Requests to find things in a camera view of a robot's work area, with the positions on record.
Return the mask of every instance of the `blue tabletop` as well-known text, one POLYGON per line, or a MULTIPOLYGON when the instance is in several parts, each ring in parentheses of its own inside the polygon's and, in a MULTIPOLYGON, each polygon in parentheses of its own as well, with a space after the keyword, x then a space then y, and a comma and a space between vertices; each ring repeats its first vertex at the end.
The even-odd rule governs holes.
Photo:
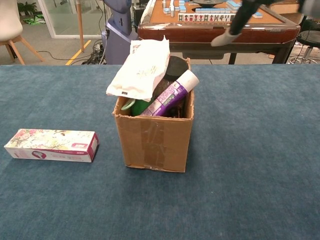
POLYGON ((105 91, 120 66, 0 66, 0 142, 96 131, 93 163, 0 148, 1 239, 320 239, 318 65, 193 65, 186 173, 127 168, 105 91))

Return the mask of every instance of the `packing tape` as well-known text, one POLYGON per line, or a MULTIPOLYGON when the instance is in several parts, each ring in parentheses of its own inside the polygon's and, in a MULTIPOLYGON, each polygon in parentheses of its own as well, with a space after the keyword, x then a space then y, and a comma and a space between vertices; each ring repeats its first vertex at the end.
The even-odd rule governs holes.
POLYGON ((166 147, 164 146, 165 125, 163 122, 146 119, 141 122, 141 141, 144 151, 144 167, 163 170, 166 147))

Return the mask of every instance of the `gray floor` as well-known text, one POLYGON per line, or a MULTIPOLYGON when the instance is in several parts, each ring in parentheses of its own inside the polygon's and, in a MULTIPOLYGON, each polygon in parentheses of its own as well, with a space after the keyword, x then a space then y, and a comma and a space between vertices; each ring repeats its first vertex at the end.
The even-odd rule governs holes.
MULTIPOLYGON (((41 25, 23 25, 22 36, 37 50, 49 51, 55 58, 70 59, 80 49, 79 39, 52 39, 46 24, 41 25)), ((86 47, 84 53, 77 58, 88 56, 92 53, 93 43, 98 39, 91 39, 91 43, 86 47)), ((34 56, 21 42, 16 43, 26 65, 65 65, 67 60, 55 60, 46 52, 40 54, 44 57, 45 62, 41 62, 34 56)), ((182 57, 181 53, 172 53, 172 55, 182 57)), ((228 64, 229 54, 225 54, 221 60, 215 59, 192 59, 192 64, 228 64)), ((237 55, 236 64, 271 64, 272 59, 264 53, 240 53, 237 55)), ((82 61, 75 62, 74 65, 80 65, 82 61)), ((18 60, 11 62, 10 56, 4 46, 0 47, 0 65, 20 64, 18 60)))

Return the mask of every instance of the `gray machine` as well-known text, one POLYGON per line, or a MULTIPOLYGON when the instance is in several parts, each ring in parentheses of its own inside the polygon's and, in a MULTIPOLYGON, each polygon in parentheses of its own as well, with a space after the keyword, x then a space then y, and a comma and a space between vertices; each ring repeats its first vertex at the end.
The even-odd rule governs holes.
POLYGON ((138 34, 132 31, 130 8, 131 0, 103 0, 111 8, 111 17, 106 23, 107 30, 102 32, 106 63, 122 65, 130 53, 131 40, 138 34))

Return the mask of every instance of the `black stool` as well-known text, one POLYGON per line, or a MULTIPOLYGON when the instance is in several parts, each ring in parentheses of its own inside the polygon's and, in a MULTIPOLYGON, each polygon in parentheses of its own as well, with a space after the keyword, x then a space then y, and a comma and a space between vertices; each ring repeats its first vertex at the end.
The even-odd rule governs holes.
POLYGON ((303 31, 298 35, 296 40, 301 44, 307 45, 308 48, 303 56, 290 57, 289 63, 317 64, 315 60, 310 59, 309 57, 313 48, 320 48, 320 31, 303 31))

